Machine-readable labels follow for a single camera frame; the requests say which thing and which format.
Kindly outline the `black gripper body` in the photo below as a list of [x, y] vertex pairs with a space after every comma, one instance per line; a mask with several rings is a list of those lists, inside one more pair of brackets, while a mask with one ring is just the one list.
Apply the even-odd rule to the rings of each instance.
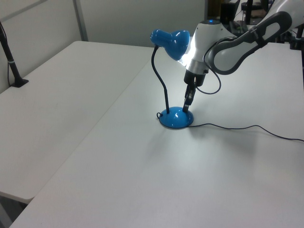
[[184, 82], [188, 85], [192, 86], [202, 86], [203, 82], [205, 80], [205, 76], [208, 73], [208, 70], [204, 70], [202, 74], [196, 74], [189, 70], [186, 70], [185, 76], [184, 76]]

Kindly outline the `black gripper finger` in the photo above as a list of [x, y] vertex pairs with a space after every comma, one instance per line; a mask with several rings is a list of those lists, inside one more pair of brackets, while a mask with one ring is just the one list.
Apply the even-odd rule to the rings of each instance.
[[196, 83], [193, 82], [193, 83], [190, 83], [188, 85], [190, 86], [190, 89], [191, 89], [191, 104], [192, 104], [193, 99], [194, 99], [194, 95], [195, 95], [195, 92], [196, 92]]
[[187, 112], [190, 105], [191, 105], [191, 89], [190, 89], [190, 86], [187, 85], [182, 111]]

